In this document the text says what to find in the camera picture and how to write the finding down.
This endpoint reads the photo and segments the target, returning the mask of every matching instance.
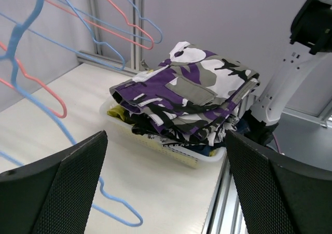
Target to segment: white plastic basket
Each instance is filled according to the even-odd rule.
[[[131,125],[126,124],[125,122],[111,117],[107,114],[107,111],[112,107],[115,107],[117,103],[112,97],[109,97],[100,107],[99,112],[100,114],[108,120],[112,127],[116,128],[117,131],[123,133],[131,140],[136,140],[139,143],[155,150],[165,155],[168,155],[184,164],[187,164],[193,168],[197,168],[201,163],[206,162],[217,162],[222,159],[222,157],[226,153],[226,148],[221,147],[216,150],[214,156],[204,156],[194,151],[188,150],[184,147],[163,147],[160,142],[156,140],[148,139],[142,135],[136,135],[131,132]]]

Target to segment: pile of clothes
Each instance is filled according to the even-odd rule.
[[[108,114],[163,146],[211,156],[225,146],[225,131],[237,130],[233,112],[259,85],[258,76],[238,61],[179,42],[158,69],[109,89],[119,105]]]

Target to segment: white table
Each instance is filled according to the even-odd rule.
[[[131,228],[92,209],[86,233],[200,234],[222,162],[192,169],[113,131],[98,110],[109,96],[109,87],[127,79],[125,75],[82,64],[49,84],[67,105],[68,116],[63,122],[76,141],[107,130],[109,143],[102,169],[105,188],[128,201],[144,218],[141,227]],[[46,91],[38,90],[34,95],[61,110]],[[23,163],[70,145],[56,124],[26,99],[0,113],[0,150]],[[0,172],[14,167],[0,158]],[[94,203],[136,222],[122,204],[104,199],[98,190]]]

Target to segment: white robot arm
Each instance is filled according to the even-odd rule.
[[[243,118],[251,140],[266,145],[282,111],[304,79],[332,52],[332,0],[307,0],[295,17],[281,64],[258,101]]]

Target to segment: white wall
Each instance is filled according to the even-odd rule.
[[[76,7],[88,10],[86,0],[70,0]],[[31,13],[35,0],[0,0],[0,10],[16,21],[23,22]],[[0,41],[8,44],[14,24],[0,16]],[[71,48],[93,51],[93,44],[88,30],[80,21],[65,12],[45,3],[37,20],[31,26],[44,35]],[[74,53],[69,52],[41,37],[25,32],[17,50],[19,58],[27,72],[48,83],[78,65]],[[8,61],[0,62],[0,77],[9,81],[11,65]],[[39,88],[21,75],[19,84],[33,92]],[[19,101],[21,97],[3,84],[0,84],[0,111]]]
[[[114,1],[130,12],[124,0]],[[262,92],[283,59],[291,23],[305,1],[145,0],[145,16],[161,27],[164,41],[153,50],[144,51],[144,58],[150,67],[156,67],[178,41],[186,40],[258,71],[261,80],[258,92]],[[98,3],[102,19],[124,26],[119,14],[105,0]],[[146,29],[155,33],[149,26]],[[109,34],[103,37],[126,59],[130,57],[129,44]],[[331,67],[330,57],[307,78],[288,106],[317,115],[332,98]]]

